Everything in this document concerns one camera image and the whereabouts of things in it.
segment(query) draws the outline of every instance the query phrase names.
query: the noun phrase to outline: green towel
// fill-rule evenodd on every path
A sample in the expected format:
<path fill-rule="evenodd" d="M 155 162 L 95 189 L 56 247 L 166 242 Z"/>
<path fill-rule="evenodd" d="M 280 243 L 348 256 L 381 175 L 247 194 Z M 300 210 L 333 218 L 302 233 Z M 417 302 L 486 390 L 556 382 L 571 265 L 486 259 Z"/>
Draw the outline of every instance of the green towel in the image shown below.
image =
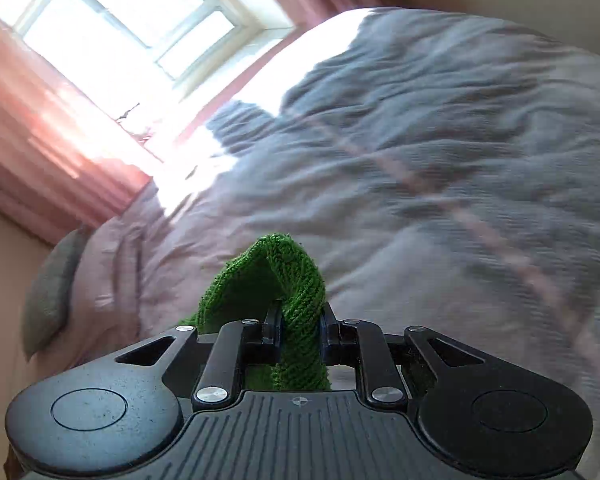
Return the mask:
<path fill-rule="evenodd" d="M 285 322 L 280 363 L 250 368 L 246 386 L 253 390 L 329 390 L 318 341 L 324 281 L 304 249 L 288 235 L 264 236 L 228 261 L 202 296 L 198 311 L 183 322 L 200 333 L 214 333 L 230 321 L 264 320 L 276 300 L 282 302 Z"/>

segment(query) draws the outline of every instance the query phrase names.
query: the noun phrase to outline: bed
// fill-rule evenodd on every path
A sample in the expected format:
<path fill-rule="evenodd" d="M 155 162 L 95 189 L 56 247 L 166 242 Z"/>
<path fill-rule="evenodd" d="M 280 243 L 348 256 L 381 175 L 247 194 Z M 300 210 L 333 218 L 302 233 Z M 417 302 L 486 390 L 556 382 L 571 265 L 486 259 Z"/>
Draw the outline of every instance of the bed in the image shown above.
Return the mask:
<path fill-rule="evenodd" d="M 39 377 L 173 326 L 285 232 L 339 319 L 426 325 L 573 388 L 600 479 L 600 57 L 502 20 L 346 12 L 167 166 L 91 237 Z"/>

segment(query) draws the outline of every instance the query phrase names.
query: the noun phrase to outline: wrinkled bedding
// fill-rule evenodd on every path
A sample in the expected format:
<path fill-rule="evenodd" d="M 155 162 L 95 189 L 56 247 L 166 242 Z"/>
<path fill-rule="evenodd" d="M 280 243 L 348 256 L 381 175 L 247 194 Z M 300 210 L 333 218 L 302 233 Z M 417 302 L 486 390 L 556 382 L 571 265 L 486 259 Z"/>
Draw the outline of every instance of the wrinkled bedding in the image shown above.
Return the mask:
<path fill-rule="evenodd" d="M 169 166 L 122 216 L 142 229 L 138 337 L 290 233 L 338 318 L 426 325 L 576 390 L 600 479 L 600 57 L 501 20 L 348 12 Z"/>

